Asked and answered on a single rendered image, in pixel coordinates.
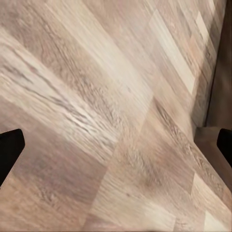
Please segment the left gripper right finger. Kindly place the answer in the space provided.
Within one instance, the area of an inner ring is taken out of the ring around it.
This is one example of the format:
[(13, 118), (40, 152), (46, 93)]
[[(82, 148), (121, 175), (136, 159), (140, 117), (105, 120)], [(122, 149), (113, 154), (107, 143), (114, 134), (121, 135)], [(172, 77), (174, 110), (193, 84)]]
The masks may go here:
[(232, 167), (232, 130), (222, 128), (217, 138), (217, 147)]

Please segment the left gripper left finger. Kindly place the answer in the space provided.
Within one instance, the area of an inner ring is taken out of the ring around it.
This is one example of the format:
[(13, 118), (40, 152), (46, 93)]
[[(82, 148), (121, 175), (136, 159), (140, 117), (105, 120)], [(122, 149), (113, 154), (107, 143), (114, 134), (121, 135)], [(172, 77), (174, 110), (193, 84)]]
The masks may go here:
[(0, 134), (0, 186), (25, 148), (21, 129)]

